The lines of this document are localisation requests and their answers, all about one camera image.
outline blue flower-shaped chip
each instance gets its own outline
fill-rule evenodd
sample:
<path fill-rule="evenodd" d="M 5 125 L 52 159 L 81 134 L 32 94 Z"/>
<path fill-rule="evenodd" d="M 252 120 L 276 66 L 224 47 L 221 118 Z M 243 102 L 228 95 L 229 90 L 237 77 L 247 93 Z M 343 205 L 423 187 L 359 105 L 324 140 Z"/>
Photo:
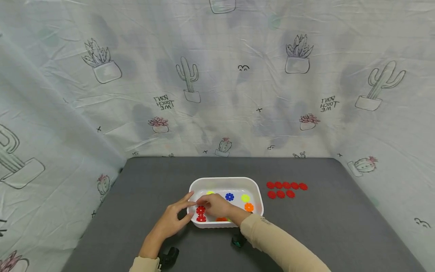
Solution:
<path fill-rule="evenodd" d="M 228 201 L 233 201 L 234 200 L 234 195 L 232 193 L 227 193 L 225 195 L 225 199 Z"/>

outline gray table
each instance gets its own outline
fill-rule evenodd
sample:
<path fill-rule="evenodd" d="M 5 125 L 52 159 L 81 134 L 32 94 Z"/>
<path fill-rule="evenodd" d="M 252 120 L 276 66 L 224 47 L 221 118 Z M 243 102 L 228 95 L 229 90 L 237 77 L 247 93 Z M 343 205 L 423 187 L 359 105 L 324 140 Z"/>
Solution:
<path fill-rule="evenodd" d="M 86 229 L 63 272 L 128 271 L 166 206 L 200 177 L 255 180 L 264 216 L 306 245 L 334 272 L 422 272 L 424 269 L 344 167 L 322 158 L 132 158 Z M 308 185 L 290 199 L 267 196 L 267 181 Z M 230 245 L 236 228 L 189 224 L 163 250 L 179 248 L 170 271 L 281 271 L 250 244 Z"/>

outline beige sleeve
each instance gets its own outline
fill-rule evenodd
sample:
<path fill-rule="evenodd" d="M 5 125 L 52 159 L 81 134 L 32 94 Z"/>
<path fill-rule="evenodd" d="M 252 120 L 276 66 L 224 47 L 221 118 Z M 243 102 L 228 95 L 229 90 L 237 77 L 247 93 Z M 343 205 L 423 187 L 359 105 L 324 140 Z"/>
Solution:
<path fill-rule="evenodd" d="M 136 257 L 134 258 L 133 265 L 130 272 L 160 272 L 159 269 L 160 259 L 150 259 Z"/>
<path fill-rule="evenodd" d="M 259 215 L 246 218 L 240 230 L 254 248 L 267 253 L 284 272 L 331 272 L 298 240 Z"/>

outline fabric backdrop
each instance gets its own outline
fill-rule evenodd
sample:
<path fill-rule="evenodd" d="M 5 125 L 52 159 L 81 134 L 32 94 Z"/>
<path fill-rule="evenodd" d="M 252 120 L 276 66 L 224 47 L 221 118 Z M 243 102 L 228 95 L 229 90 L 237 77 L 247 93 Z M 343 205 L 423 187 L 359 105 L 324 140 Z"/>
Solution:
<path fill-rule="evenodd" d="M 339 160 L 435 271 L 434 10 L 0 1 L 0 260 L 60 271 L 127 158 L 294 156 Z"/>

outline hand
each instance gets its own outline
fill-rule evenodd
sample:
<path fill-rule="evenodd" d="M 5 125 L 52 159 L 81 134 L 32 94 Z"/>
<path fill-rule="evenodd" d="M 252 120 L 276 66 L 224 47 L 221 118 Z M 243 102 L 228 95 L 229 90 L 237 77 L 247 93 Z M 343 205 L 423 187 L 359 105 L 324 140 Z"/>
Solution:
<path fill-rule="evenodd" d="M 193 217 L 193 213 L 188 213 L 183 219 L 178 220 L 178 213 L 187 207 L 196 205 L 195 202 L 188 201 L 193 195 L 193 191 L 185 195 L 178 202 L 169 205 L 162 217 L 157 221 L 152 232 L 163 240 L 179 232 Z"/>
<path fill-rule="evenodd" d="M 197 201 L 197 205 L 205 207 L 205 213 L 214 217 L 228 217 L 234 205 L 225 200 L 220 194 L 203 195 Z"/>
<path fill-rule="evenodd" d="M 187 207 L 196 205 L 196 202 L 188 201 L 193 195 L 193 191 L 185 195 L 178 202 L 169 205 L 162 217 L 146 236 L 139 256 L 142 258 L 156 259 L 160 247 L 166 238 L 171 237 L 187 225 L 193 217 L 193 213 L 188 213 L 183 219 L 178 220 L 178 213 Z"/>

